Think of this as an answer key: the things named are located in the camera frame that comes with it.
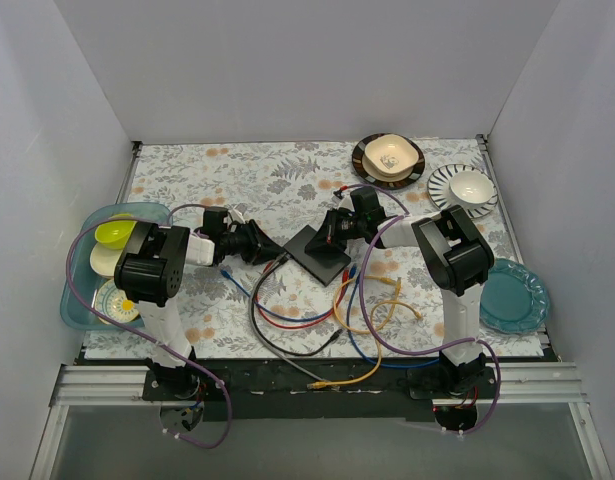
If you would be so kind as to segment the black network switch box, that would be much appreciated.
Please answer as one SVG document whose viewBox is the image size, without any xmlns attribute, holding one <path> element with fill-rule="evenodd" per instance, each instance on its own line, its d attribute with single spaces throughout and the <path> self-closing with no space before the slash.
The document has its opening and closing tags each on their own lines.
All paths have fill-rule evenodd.
<svg viewBox="0 0 615 480">
<path fill-rule="evenodd" d="M 323 286 L 328 286 L 349 266 L 351 258 L 344 252 L 308 253 L 306 246 L 316 231 L 309 225 L 288 240 L 284 249 L 289 256 Z"/>
</svg>

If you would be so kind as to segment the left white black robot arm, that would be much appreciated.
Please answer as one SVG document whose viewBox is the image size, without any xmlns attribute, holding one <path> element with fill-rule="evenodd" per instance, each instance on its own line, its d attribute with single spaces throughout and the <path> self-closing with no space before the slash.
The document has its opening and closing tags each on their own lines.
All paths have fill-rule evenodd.
<svg viewBox="0 0 615 480">
<path fill-rule="evenodd" d="M 259 265 L 282 253 L 255 221 L 224 207 L 206 208 L 194 230 L 148 221 L 135 224 L 115 266 L 114 282 L 136 304 L 157 345 L 151 362 L 170 369 L 165 387 L 175 398 L 190 399 L 200 386 L 198 373 L 184 365 L 192 357 L 176 300 L 184 267 L 217 266 L 227 256 Z"/>
</svg>

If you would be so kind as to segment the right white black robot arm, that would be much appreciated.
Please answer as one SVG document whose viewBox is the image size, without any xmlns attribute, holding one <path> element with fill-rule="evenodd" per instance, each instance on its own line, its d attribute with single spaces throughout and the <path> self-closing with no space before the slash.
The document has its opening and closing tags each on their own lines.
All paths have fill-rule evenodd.
<svg viewBox="0 0 615 480">
<path fill-rule="evenodd" d="M 440 387 L 451 397 L 462 397 L 485 369 L 479 314 L 493 252 L 462 206 L 432 216 L 389 216 L 378 199 L 380 191 L 354 186 L 339 207 L 327 212 L 304 251 L 312 256 L 344 254 L 347 242 L 356 239 L 364 239 L 371 249 L 418 248 L 443 301 Z"/>
</svg>

